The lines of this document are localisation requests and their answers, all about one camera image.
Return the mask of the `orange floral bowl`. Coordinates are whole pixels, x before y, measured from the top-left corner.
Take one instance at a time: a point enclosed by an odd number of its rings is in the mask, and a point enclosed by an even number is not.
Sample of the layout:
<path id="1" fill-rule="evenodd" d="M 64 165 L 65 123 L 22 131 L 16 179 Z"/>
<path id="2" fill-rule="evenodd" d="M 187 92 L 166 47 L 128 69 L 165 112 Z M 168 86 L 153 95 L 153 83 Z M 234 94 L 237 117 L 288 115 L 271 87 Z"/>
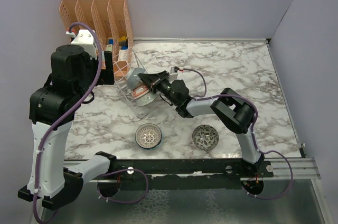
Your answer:
<path id="1" fill-rule="evenodd" d="M 132 90 L 132 98 L 138 99 L 142 97 L 143 95 L 147 94 L 149 92 L 149 89 L 145 85 L 140 85 Z"/>

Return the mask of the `grey dotted red-rim bowl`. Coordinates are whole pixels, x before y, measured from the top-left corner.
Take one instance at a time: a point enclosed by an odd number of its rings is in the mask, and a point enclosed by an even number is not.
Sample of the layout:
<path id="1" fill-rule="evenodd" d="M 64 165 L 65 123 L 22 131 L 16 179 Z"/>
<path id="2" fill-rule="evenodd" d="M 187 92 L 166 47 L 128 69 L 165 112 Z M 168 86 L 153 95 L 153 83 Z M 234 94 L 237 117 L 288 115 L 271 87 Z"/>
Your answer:
<path id="1" fill-rule="evenodd" d="M 142 84 L 141 79 L 139 78 L 139 73 L 145 73 L 146 70 L 142 67 L 131 68 L 129 72 L 125 75 L 126 85 L 130 90 L 135 89 Z"/>

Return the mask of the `red flower black-inside bowl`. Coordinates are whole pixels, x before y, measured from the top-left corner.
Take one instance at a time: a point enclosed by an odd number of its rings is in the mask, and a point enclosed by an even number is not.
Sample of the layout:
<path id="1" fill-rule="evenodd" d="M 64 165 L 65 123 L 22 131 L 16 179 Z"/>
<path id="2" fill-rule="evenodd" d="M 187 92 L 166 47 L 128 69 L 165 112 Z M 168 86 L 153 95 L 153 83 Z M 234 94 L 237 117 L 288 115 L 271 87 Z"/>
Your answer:
<path id="1" fill-rule="evenodd" d="M 192 133 L 194 145 L 205 151 L 214 149 L 219 142 L 219 134 L 216 129 L 210 125 L 200 125 Z"/>

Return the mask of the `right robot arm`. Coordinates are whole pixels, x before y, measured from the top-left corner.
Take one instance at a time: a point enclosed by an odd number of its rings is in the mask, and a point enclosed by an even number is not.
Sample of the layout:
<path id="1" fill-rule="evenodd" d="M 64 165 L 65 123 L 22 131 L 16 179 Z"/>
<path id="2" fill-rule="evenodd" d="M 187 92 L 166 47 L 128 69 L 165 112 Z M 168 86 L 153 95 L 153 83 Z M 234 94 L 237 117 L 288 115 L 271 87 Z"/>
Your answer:
<path id="1" fill-rule="evenodd" d="M 258 149 L 254 135 L 258 110 L 251 101 L 230 88 L 215 96 L 193 98 L 183 80 L 169 81 L 167 71 L 139 73 L 138 76 L 151 92 L 163 94 L 183 118 L 215 114 L 228 130 L 236 134 L 244 174 L 254 177 L 261 172 L 264 154 Z"/>

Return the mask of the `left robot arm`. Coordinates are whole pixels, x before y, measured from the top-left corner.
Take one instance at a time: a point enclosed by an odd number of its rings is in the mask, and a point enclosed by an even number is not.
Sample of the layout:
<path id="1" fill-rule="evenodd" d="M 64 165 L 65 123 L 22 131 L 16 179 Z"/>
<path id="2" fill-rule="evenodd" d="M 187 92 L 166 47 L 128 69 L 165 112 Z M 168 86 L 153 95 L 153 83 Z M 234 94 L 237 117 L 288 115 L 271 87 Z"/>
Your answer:
<path id="1" fill-rule="evenodd" d="M 64 167 L 65 145 L 74 113 L 86 98 L 98 68 L 79 45 L 62 45 L 51 55 L 51 74 L 30 97 L 29 119 L 34 135 L 31 177 L 18 197 L 42 199 L 43 207 L 58 210 L 73 202 L 83 185 L 102 175 L 115 176 L 116 157 L 102 151 L 72 168 Z"/>

